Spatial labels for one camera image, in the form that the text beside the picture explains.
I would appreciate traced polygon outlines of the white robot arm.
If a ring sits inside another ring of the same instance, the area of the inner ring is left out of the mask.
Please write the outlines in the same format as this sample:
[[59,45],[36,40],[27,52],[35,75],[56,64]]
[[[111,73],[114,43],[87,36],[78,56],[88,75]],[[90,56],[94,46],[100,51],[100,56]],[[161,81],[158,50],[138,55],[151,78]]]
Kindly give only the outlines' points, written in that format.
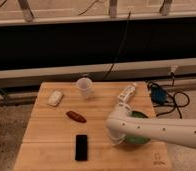
[[131,113],[128,104],[118,103],[108,115],[106,127],[115,144],[135,135],[196,149],[196,119],[135,118]]

